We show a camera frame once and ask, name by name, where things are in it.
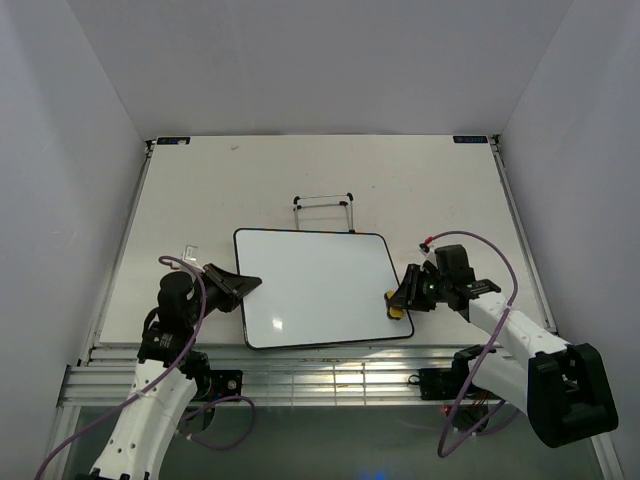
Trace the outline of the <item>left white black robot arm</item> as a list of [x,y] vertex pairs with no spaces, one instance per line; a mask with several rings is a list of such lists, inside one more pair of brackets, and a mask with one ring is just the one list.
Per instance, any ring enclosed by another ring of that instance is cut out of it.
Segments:
[[100,418],[117,421],[87,479],[155,479],[184,422],[226,402],[255,405],[234,391],[215,392],[208,357],[194,345],[207,315],[234,311],[261,279],[159,260],[173,270],[160,279],[157,304],[145,318],[127,397]]

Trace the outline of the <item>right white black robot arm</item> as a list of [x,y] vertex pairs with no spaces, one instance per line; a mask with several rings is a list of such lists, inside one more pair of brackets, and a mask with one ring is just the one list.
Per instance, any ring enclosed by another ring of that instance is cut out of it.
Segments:
[[395,290],[385,293],[387,315],[448,307],[488,333],[484,345],[458,351],[441,373],[420,372],[423,394],[451,398],[447,416],[461,418],[461,404],[480,391],[524,414],[548,447],[557,448],[617,429],[619,417],[604,362],[588,343],[572,344],[550,333],[505,297],[489,279],[478,279],[460,244],[430,249],[408,265]]

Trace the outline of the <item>yellow black whiteboard eraser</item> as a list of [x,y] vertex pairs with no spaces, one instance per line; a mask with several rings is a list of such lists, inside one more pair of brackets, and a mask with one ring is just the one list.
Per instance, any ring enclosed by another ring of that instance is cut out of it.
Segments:
[[404,318],[405,313],[401,307],[395,306],[391,304],[391,298],[394,295],[393,290],[389,290],[384,294],[385,305],[386,305],[386,315],[390,320],[399,321]]

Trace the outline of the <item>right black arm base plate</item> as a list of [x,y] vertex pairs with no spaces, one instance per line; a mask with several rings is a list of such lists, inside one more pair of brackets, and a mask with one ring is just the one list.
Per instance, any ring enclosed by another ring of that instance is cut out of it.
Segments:
[[448,368],[422,368],[411,374],[407,383],[419,389],[419,397],[424,401],[452,400],[459,386]]

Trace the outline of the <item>black framed whiteboard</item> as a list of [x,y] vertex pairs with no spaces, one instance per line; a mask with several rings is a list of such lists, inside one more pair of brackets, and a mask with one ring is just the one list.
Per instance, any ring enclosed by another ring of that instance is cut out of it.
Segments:
[[385,293],[399,280],[377,233],[239,229],[239,274],[261,285],[243,301],[254,350],[406,339],[409,316],[391,320]]

